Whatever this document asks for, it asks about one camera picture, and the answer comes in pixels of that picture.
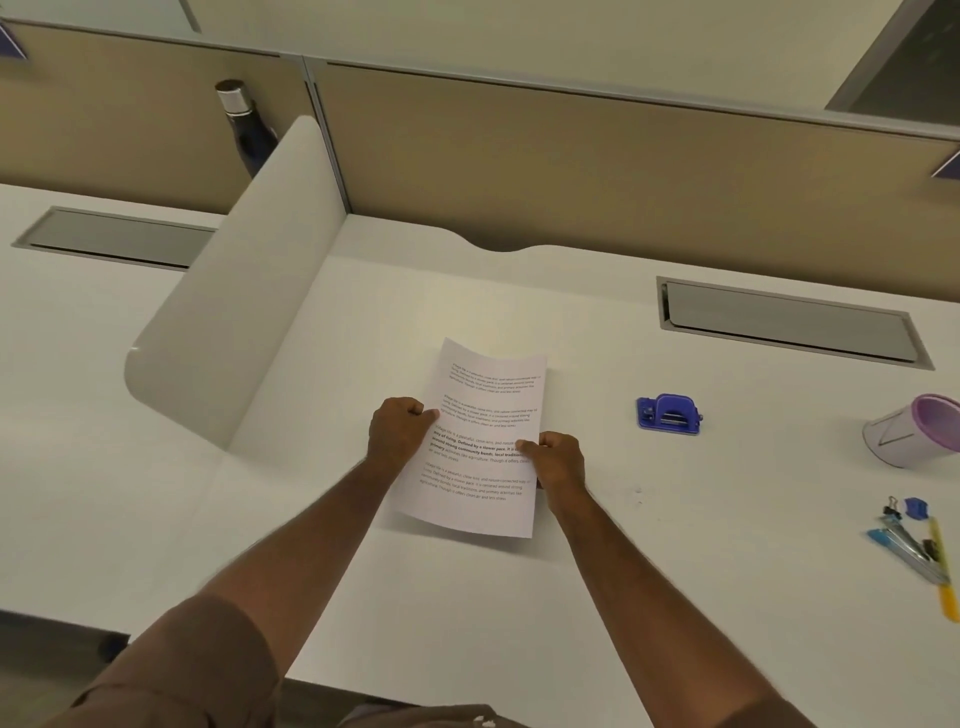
purple rim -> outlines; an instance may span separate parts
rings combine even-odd
[[[960,423],[960,402],[957,400],[952,400],[949,397],[944,397],[943,395],[935,395],[932,393],[918,395],[912,402],[910,402],[910,414],[913,415],[913,421],[917,424],[917,428],[920,430],[920,432],[926,435],[941,448],[953,450],[954,452],[960,452],[960,425],[955,430],[944,432],[942,429],[937,429],[930,423],[924,422],[920,413],[921,403],[924,400],[938,400],[952,404],[957,413],[958,423]]]

person's left hand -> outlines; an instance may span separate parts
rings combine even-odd
[[[412,397],[384,400],[370,422],[367,460],[399,474],[439,417],[440,410],[424,412],[423,404]]]

pen holder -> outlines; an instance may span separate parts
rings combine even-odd
[[[903,409],[863,425],[863,440],[887,465],[910,468],[960,452],[960,402],[920,395]]]

forearm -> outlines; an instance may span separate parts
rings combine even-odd
[[[247,614],[281,675],[313,631],[396,475],[394,467],[361,462],[201,590]]]
[[[659,728],[713,728],[777,693],[585,489],[555,507],[637,694]]]

brown sleeve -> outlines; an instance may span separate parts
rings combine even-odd
[[[47,728],[248,728],[273,724],[279,684],[260,631],[216,596],[194,596],[135,640]]]
[[[782,698],[772,698],[744,708],[718,728],[816,728],[804,714]]]

